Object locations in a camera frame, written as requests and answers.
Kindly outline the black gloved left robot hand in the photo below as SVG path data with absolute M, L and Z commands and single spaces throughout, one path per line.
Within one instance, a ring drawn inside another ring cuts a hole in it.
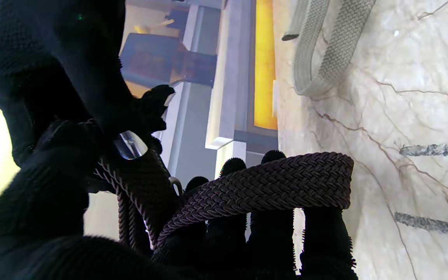
M 1 193 L 0 280 L 357 280 L 351 157 L 234 157 L 176 194 L 155 152 L 99 158 L 95 135 L 52 124 Z

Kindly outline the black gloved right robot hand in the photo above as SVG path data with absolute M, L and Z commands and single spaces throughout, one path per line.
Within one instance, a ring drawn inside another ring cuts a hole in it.
M 156 131 L 175 91 L 141 98 L 121 74 L 124 0 L 0 0 L 0 110 L 21 166 L 57 119 L 95 119 L 109 140 L 135 133 L 159 154 Z

